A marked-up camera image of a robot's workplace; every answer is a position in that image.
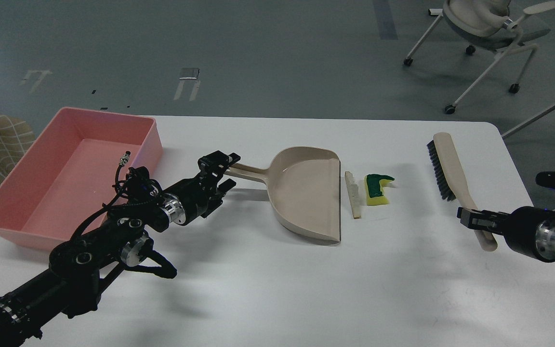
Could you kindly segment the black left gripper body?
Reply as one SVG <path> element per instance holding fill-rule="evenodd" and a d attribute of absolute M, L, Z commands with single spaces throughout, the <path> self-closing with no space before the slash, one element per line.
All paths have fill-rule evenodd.
<path fill-rule="evenodd" d="M 168 222 L 186 226 L 198 217 L 205 219 L 222 206 L 225 186 L 220 181 L 223 177 L 223 174 L 199 173 L 167 187 L 161 193 L 161 209 Z"/>

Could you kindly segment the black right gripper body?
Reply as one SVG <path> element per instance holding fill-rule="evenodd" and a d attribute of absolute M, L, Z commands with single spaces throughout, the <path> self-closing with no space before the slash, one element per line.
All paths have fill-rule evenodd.
<path fill-rule="evenodd" d="M 518 254 L 541 262 L 555 262 L 555 211 L 520 207 L 498 213 L 495 232 Z"/>

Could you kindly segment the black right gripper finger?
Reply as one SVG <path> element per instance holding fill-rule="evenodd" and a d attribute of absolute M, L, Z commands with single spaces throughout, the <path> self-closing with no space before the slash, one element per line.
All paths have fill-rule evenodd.
<path fill-rule="evenodd" d="M 488 231 L 489 233 L 502 235 L 499 223 L 504 220 L 504 213 L 487 210 L 475 210 L 458 207 L 457 218 L 460 223 L 471 230 Z"/>

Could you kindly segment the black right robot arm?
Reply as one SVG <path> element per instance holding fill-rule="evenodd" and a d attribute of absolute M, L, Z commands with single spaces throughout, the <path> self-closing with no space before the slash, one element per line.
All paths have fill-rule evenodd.
<path fill-rule="evenodd" d="M 535 181 L 555 190 L 555 172 L 540 172 Z M 468 229 L 504 237 L 507 246 L 516 253 L 555 262 L 555 210 L 524 206 L 507 214 L 459 207 L 457 218 Z"/>

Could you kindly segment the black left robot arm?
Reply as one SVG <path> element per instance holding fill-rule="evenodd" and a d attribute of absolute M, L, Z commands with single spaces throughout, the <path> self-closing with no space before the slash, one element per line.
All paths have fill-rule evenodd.
<path fill-rule="evenodd" d="M 235 187 L 224 175 L 241 159 L 212 152 L 198 160 L 194 177 L 163 188 L 146 167 L 130 167 L 121 179 L 130 156 L 119 159 L 113 199 L 53 248 L 44 272 L 0 297 L 0 347 L 42 338 L 42 327 L 59 314 L 71 319 L 97 310 L 103 292 L 125 271 L 174 279 L 178 271 L 155 250 L 146 227 L 163 232 L 172 223 L 208 217 Z"/>

